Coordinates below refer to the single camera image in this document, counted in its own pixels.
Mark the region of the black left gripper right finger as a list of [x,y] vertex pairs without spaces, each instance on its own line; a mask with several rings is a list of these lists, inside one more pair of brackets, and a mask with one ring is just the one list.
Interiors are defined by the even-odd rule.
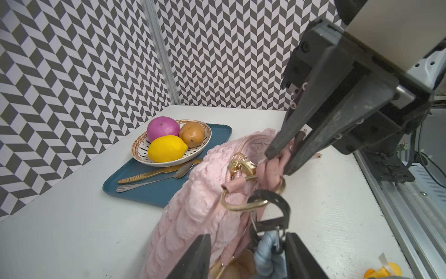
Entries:
[[288,279],[329,278],[296,233],[286,234],[285,258]]

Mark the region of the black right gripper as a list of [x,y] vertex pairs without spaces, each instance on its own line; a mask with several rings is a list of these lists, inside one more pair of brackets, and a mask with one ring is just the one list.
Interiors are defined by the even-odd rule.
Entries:
[[432,91],[402,68],[324,18],[311,22],[293,50],[282,88],[296,90],[294,107],[265,155],[273,159],[308,125],[284,173],[298,171],[316,152],[334,146],[391,153],[418,128]]

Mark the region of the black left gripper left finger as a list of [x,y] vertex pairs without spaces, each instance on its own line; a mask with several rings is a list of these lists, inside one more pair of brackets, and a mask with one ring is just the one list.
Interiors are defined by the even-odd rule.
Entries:
[[211,238],[210,234],[196,237],[182,258],[167,276],[168,279],[206,279],[209,274]]

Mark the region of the grey plush yellow flower charm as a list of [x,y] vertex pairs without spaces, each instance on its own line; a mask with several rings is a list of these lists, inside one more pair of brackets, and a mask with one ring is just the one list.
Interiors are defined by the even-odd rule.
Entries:
[[384,253],[379,256],[379,261],[382,265],[380,269],[368,269],[363,279],[382,279],[390,277],[403,277],[401,267],[393,262],[389,262]]

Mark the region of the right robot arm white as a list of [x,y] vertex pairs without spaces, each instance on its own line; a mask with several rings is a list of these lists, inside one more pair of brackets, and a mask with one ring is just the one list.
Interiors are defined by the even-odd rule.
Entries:
[[363,150],[382,180],[414,180],[398,160],[397,146],[425,120],[431,89],[324,17],[305,29],[281,86],[295,97],[266,157],[277,157],[304,126],[311,127],[292,151],[286,175],[332,146],[345,155]]

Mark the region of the pink fluffy bag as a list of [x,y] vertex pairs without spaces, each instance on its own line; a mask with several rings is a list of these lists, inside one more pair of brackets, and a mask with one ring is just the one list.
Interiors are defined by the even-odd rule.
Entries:
[[148,259],[140,277],[164,279],[201,234],[210,236],[208,279],[248,279],[255,275],[248,212],[237,212],[257,189],[279,188],[291,153],[305,137],[297,137],[275,158],[265,150],[273,141],[273,129],[224,143],[211,149],[202,163],[165,207],[152,232]]

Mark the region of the penguin plush charm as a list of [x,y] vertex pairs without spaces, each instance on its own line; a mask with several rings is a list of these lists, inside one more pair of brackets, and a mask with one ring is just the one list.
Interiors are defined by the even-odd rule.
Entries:
[[[280,193],[265,189],[256,190],[244,204],[233,205],[226,201],[228,190],[221,196],[221,205],[229,216],[237,217],[235,228],[221,234],[232,237],[217,252],[209,270],[210,279],[248,279],[257,274],[262,279],[282,279],[287,276],[285,267],[284,236],[290,219],[290,206]],[[282,216],[259,221],[264,208],[277,206]]]

